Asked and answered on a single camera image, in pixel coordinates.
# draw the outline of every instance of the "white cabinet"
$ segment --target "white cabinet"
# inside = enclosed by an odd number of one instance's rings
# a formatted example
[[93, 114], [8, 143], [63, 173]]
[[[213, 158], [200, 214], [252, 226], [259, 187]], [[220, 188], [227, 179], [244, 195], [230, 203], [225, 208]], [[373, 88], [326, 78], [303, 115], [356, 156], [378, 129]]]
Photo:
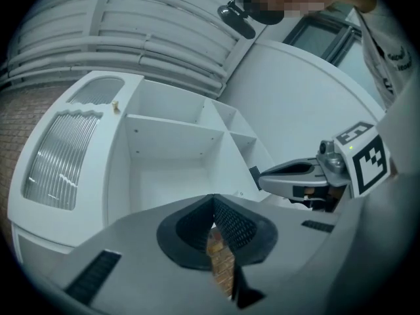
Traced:
[[65, 253], [125, 215], [177, 200], [220, 193], [262, 201], [269, 194], [250, 169], [272, 166], [235, 108], [142, 76], [92, 72], [29, 137], [8, 216], [37, 245]]

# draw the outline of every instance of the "headphones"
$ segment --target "headphones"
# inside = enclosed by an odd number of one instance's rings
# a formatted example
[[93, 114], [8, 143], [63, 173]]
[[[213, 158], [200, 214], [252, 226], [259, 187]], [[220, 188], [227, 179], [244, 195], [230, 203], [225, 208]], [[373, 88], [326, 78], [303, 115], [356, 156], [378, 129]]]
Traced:
[[246, 39], [253, 39], [256, 35], [254, 28], [246, 20], [248, 16], [266, 25], [278, 24], [283, 20], [282, 10], [260, 10], [260, 4], [252, 0], [238, 0], [238, 3], [242, 5], [243, 10], [235, 4], [235, 0], [230, 0], [227, 5], [220, 6], [217, 13], [225, 24]]

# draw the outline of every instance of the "person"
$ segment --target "person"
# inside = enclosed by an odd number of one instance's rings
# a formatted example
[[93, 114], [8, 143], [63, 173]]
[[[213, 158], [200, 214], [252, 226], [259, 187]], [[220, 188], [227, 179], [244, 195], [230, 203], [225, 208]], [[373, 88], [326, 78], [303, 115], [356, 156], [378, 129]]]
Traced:
[[[413, 77], [418, 66], [415, 49], [382, 0], [252, 0], [252, 2], [258, 2], [262, 10], [285, 11], [286, 16], [288, 12], [294, 15], [296, 12], [303, 15], [318, 12], [336, 2], [352, 5], [360, 20], [364, 60], [386, 109], [404, 90], [404, 85]], [[391, 160], [391, 176], [394, 177], [396, 174], [397, 170]], [[329, 204], [331, 210], [343, 195], [344, 188], [330, 187], [321, 194], [318, 189], [305, 188], [304, 192], [310, 199], [306, 201], [309, 206], [314, 207], [319, 203], [315, 197], [324, 196], [324, 201], [333, 202]]]

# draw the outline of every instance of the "pipe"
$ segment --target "pipe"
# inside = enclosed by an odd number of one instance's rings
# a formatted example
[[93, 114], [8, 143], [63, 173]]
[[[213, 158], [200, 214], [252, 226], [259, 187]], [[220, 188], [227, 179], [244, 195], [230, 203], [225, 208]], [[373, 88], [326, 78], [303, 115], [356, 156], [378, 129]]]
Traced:
[[[165, 77], [165, 76], [162, 76], [162, 75], [157, 75], [155, 73], [140, 72], [138, 70], [130, 70], [130, 69], [124, 69], [124, 68], [109, 68], [109, 67], [103, 67], [103, 66], [65, 66], [65, 67], [61, 67], [61, 68], [51, 68], [51, 69], [45, 69], [45, 70], [38, 70], [38, 71], [34, 71], [34, 72], [27, 72], [27, 73], [22, 73], [21, 75], [10, 77], [10, 78], [6, 79], [5, 81], [0, 82], [0, 86], [4, 85], [4, 84], [6, 84], [10, 81], [14, 81], [15, 79], [20, 79], [20, 78], [25, 78], [25, 77], [33, 77], [33, 76], [37, 76], [37, 75], [51, 74], [51, 73], [54, 73], [54, 72], [70, 72], [70, 71], [86, 71], [86, 70], [90, 70], [90, 71], [113, 71], [113, 72], [124, 72], [126, 74], [143, 75], [145, 77], [160, 79], [160, 80], [166, 81], [168, 83], [176, 83], [178, 85], [182, 85], [183, 87], [186, 87], [187, 89], [196, 90], [196, 91], [199, 91], [199, 92], [204, 93], [204, 94], [209, 94], [209, 95], [212, 95], [212, 96], [218, 96], [219, 95], [219, 93], [204, 89], [202, 87], [198, 87], [194, 84], [186, 83], [186, 82], [179, 81], [177, 79], [173, 79], [173, 78], [170, 78], [170, 77]], [[21, 84], [12, 85], [12, 86], [7, 87], [3, 90], [8, 91], [9, 89], [18, 88], [20, 86], [21, 86]]]
[[8, 74], [1, 76], [0, 82], [3, 82], [8, 77], [14, 77], [30, 70], [42, 68], [51, 64], [79, 63], [82, 61], [121, 62], [125, 64], [132, 63], [139, 65], [144, 64], [145, 66], [169, 70], [171, 72], [175, 72], [176, 74], [185, 75], [216, 89], [220, 89], [222, 87], [222, 83], [220, 81], [215, 81], [214, 79], [208, 78], [197, 72], [177, 66], [172, 63], [162, 62], [160, 60], [143, 57], [141, 55], [121, 54], [113, 52], [81, 52], [75, 54], [67, 54], [59, 57], [43, 58], [41, 60], [25, 64], [24, 66], [20, 66], [19, 68], [10, 71]]
[[47, 43], [44, 45], [40, 45], [36, 48], [32, 48], [28, 51], [23, 52], [22, 54], [16, 55], [12, 57], [8, 62], [4, 63], [1, 68], [6, 68], [6, 66], [19, 63], [25, 59], [29, 59], [31, 56], [37, 54], [43, 54], [45, 51], [53, 50], [53, 49], [61, 49], [65, 47], [76, 47], [82, 45], [115, 45], [118, 47], [129, 47], [129, 48], [136, 48], [145, 51], [152, 51], [154, 53], [164, 54], [166, 56], [170, 56], [173, 58], [177, 58], [184, 62], [193, 64], [207, 70], [209, 72], [213, 72], [221, 77], [226, 77], [226, 71], [216, 65], [208, 63], [202, 59], [196, 58], [191, 54], [186, 52], [182, 52], [180, 50], [167, 47], [165, 45], [160, 45], [157, 43], [153, 43], [150, 41], [139, 40], [139, 39], [129, 39], [125, 37], [113, 37], [113, 36], [86, 36], [86, 37], [79, 37], [77, 39], [66, 39], [62, 41], [55, 41], [52, 43]]

